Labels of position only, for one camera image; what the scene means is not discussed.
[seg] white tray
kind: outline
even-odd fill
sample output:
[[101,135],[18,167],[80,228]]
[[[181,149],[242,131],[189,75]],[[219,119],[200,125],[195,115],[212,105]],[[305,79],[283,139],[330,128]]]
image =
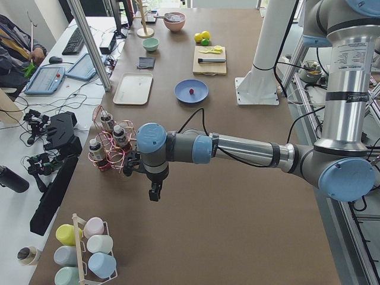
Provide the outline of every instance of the white tray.
[[118,105],[143,105],[148,102],[153,75],[124,73],[116,89],[113,102]]

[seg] person's hand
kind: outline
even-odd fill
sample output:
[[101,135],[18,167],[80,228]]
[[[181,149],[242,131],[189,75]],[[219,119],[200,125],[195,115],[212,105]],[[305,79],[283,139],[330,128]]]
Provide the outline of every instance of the person's hand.
[[45,54],[43,53],[42,48],[36,47],[34,51],[29,54],[29,60],[33,60],[33,63],[40,65],[41,62],[45,59]]

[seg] green bowl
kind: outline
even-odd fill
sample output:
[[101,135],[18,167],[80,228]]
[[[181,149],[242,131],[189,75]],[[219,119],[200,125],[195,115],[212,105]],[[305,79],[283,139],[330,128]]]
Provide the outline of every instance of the green bowl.
[[155,37],[150,37],[149,39],[145,39],[142,41],[142,46],[148,52],[154,52],[159,47],[159,40]]

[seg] computer mouse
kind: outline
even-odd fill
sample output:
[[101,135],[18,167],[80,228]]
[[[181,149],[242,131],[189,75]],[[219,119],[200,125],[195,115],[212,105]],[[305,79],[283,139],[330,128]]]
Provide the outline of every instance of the computer mouse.
[[50,64],[60,64],[62,62],[62,58],[59,58],[57,56],[52,56],[49,58],[49,63]]

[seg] brown table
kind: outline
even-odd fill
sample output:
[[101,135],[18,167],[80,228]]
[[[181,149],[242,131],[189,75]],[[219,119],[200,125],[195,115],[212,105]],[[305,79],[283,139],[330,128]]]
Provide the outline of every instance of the brown table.
[[[279,106],[236,103],[234,79],[251,68],[259,12],[182,12],[187,19],[178,33],[157,20],[153,29],[160,46],[152,54],[142,48],[135,34],[141,24],[135,20],[111,79],[116,90],[124,72],[139,72],[139,56],[155,56],[154,70],[141,71],[154,77],[149,101],[140,107],[116,106],[111,92],[104,96],[104,108],[137,128],[158,122],[169,131],[204,107],[210,132],[284,144],[292,122],[286,100]],[[212,44],[226,47],[226,76],[192,74],[193,36],[203,30],[211,32]],[[197,106],[182,104],[173,94],[175,85],[188,78],[210,89]],[[201,117],[190,126],[201,128]],[[149,187],[145,175],[99,172],[83,151],[30,284],[53,284],[59,270],[53,253],[60,246],[54,233],[60,224],[72,222],[72,213],[108,221],[119,272],[109,284],[340,284],[312,187],[300,178],[213,159],[207,165],[171,163],[160,202],[149,201]]]

